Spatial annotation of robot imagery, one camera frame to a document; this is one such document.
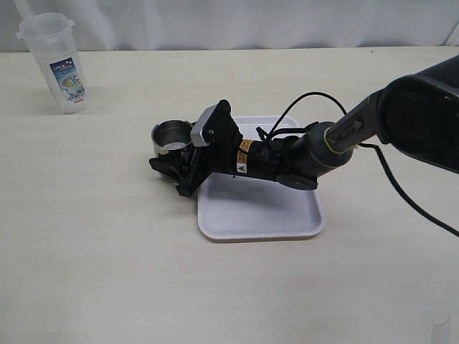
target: metal cup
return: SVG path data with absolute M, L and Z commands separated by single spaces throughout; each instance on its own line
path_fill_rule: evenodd
M 155 125 L 151 131 L 155 156 L 186 151 L 191 145 L 192 128 L 186 120 L 165 120 Z

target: warning label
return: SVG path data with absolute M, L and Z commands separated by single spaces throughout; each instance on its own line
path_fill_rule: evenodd
M 242 140 L 240 148 L 248 152 L 253 140 Z M 237 152 L 236 170 L 238 173 L 247 173 L 247 154 Z

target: bottle label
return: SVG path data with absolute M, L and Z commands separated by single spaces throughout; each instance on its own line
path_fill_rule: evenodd
M 49 65 L 52 74 L 55 75 L 57 84 L 64 95 L 64 98 L 69 102 L 81 102 L 86 96 L 83 83 L 78 76 L 78 71 L 71 57 L 63 59 Z

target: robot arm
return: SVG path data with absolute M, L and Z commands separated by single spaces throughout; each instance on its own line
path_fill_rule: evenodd
M 187 197 L 213 172 L 312 190 L 318 177 L 349 161 L 355 145 L 377 135 L 413 158 L 459 173 L 459 56 L 395 80 L 337 123 L 258 133 L 260 140 L 245 140 L 230 104 L 221 100 L 190 125 L 178 145 L 184 148 L 161 149 L 150 164 L 173 178 L 179 194 Z M 159 143 L 155 134 L 153 129 L 155 146 L 177 146 L 176 135 Z M 292 135 L 274 138 L 278 134 Z

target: white curtain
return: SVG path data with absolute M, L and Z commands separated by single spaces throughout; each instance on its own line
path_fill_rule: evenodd
M 0 51 L 23 51 L 12 0 Z M 76 23 L 79 50 L 458 45 L 458 0 L 29 0 Z

